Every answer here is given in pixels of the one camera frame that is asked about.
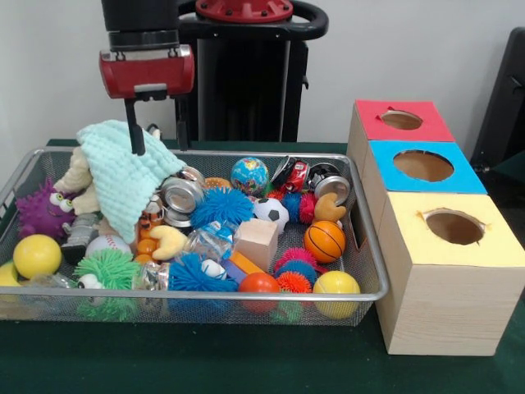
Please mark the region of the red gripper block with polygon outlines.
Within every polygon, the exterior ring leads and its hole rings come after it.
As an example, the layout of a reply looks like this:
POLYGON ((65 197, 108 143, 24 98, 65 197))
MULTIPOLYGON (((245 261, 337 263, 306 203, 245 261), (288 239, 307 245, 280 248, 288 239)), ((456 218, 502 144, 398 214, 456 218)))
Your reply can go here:
POLYGON ((125 100, 132 154, 145 153, 144 133, 136 120, 134 99, 158 92, 180 95, 175 98, 176 138, 180 150, 189 149, 187 98, 181 95, 194 87, 194 54, 189 45, 127 52, 103 50, 99 54, 99 70, 107 95, 125 100))

